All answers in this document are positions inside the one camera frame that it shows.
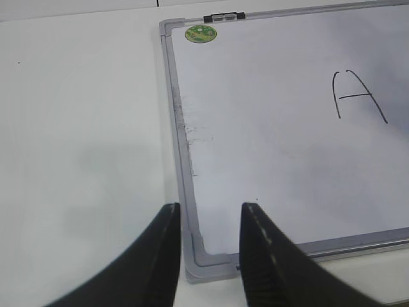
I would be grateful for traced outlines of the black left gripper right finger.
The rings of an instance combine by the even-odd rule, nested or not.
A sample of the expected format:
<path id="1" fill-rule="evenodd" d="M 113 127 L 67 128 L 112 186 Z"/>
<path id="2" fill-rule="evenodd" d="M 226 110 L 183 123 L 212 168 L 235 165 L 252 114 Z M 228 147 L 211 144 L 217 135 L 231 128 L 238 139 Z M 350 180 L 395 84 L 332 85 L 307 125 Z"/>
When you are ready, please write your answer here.
<path id="1" fill-rule="evenodd" d="M 256 203 L 242 205 L 239 264 L 248 306 L 380 306 L 303 253 Z"/>

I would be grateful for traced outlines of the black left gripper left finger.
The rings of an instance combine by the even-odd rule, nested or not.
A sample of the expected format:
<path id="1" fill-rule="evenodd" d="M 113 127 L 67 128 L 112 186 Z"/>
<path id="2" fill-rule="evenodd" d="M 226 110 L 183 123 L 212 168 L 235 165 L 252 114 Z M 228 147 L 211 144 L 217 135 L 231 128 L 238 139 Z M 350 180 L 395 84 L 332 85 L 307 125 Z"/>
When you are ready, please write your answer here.
<path id="1" fill-rule="evenodd" d="M 180 204 L 164 205 L 105 269 L 51 306 L 172 306 L 180 275 Z"/>

